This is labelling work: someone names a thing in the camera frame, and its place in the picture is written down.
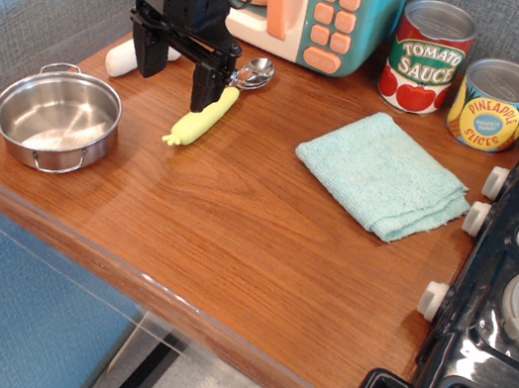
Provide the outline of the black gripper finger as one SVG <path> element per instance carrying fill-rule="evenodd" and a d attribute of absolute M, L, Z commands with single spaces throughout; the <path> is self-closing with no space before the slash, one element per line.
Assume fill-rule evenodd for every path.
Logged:
<path fill-rule="evenodd" d="M 217 102 L 229 85 L 229 80 L 221 70 L 197 63 L 193 71 L 190 111 L 200 113 L 211 103 Z"/>
<path fill-rule="evenodd" d="M 139 24 L 134 24 L 132 34 L 137 68 L 142 77 L 154 76 L 165 69 L 169 53 L 167 41 Z"/>

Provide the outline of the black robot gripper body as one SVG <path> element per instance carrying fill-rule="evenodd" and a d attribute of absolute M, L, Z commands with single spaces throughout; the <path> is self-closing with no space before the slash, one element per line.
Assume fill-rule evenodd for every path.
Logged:
<path fill-rule="evenodd" d="M 188 59 L 221 70 L 230 80 L 242 48 L 226 27 L 233 0 L 136 0 L 134 24 L 144 26 Z"/>

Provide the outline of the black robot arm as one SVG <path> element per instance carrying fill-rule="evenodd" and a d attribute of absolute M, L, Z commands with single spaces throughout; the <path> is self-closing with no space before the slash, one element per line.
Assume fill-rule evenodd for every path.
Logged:
<path fill-rule="evenodd" d="M 198 113 L 217 102 L 236 75 L 242 48 L 226 26 L 232 9 L 253 0 L 136 0 L 131 10 L 138 70 L 143 77 L 158 74 L 168 50 L 193 61 L 190 110 Z"/>

